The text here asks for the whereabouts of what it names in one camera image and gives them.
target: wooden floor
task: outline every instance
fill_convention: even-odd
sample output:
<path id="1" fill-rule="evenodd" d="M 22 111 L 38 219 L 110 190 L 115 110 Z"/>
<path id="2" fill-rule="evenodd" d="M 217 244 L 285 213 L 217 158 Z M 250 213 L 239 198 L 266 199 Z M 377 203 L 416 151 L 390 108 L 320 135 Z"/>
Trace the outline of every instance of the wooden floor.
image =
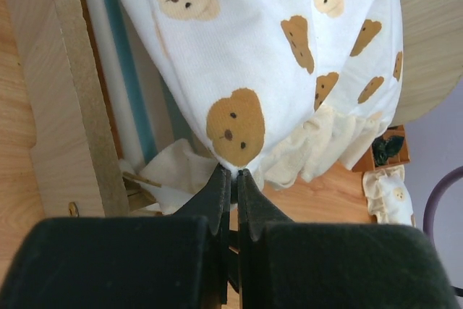
<path id="1" fill-rule="evenodd" d="M 0 0 L 0 283 L 23 237 L 43 218 L 29 157 L 34 142 L 33 115 L 8 12 Z M 373 221 L 367 213 L 362 175 L 339 165 L 310 184 L 299 179 L 288 190 L 266 187 L 265 193 L 295 221 Z M 236 229 L 236 211 L 231 222 Z M 225 308 L 239 308 L 238 295 L 232 290 Z"/>
<path id="2" fill-rule="evenodd" d="M 5 0 L 0 0 L 0 283 L 23 237 L 43 218 L 29 156 L 34 142 L 16 43 Z"/>

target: round wooden board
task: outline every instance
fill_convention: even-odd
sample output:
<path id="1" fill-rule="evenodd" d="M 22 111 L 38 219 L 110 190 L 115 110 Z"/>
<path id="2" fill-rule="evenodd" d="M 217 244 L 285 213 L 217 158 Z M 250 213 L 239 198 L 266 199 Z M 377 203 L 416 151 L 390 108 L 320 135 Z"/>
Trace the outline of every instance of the round wooden board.
<path id="1" fill-rule="evenodd" d="M 463 75 L 463 0 L 401 0 L 404 23 L 402 94 L 392 125 L 440 104 Z"/>

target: small bear print cloth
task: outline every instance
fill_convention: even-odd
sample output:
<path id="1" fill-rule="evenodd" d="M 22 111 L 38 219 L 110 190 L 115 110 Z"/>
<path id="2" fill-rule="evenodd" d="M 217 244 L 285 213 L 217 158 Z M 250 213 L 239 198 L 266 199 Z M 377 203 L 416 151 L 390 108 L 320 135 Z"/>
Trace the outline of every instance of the small bear print cloth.
<path id="1" fill-rule="evenodd" d="M 376 216 L 379 224 L 416 226 L 412 199 L 404 179 L 403 165 L 367 172 L 363 176 L 368 213 Z"/>
<path id="2" fill-rule="evenodd" d="M 292 164 L 297 145 L 305 152 L 295 168 L 326 151 L 337 159 L 392 120 L 402 86 L 399 0 L 121 1 L 192 130 L 233 174 Z M 297 145 L 282 148 L 294 132 Z M 313 140 L 326 134 L 336 150 L 314 157 Z"/>

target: bear nose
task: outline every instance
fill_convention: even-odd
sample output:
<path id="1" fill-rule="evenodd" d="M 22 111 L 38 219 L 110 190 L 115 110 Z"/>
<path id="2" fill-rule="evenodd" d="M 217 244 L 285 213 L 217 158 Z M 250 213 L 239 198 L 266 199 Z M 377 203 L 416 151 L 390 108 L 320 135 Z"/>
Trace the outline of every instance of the bear nose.
<path id="1" fill-rule="evenodd" d="M 224 135 L 225 135 L 225 139 L 227 139 L 227 140 L 229 140 L 229 141 L 232 141 L 232 139 L 233 139 L 233 133 L 232 133 L 231 130 L 226 130 L 225 133 L 224 133 Z"/>

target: striped fabric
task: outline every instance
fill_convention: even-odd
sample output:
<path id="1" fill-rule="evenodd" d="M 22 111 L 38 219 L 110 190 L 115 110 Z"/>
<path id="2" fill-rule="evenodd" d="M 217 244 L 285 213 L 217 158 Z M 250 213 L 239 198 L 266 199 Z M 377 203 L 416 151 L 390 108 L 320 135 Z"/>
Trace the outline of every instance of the striped fabric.
<path id="1" fill-rule="evenodd" d="M 193 135 L 119 0 L 86 0 L 124 159 L 135 170 Z"/>

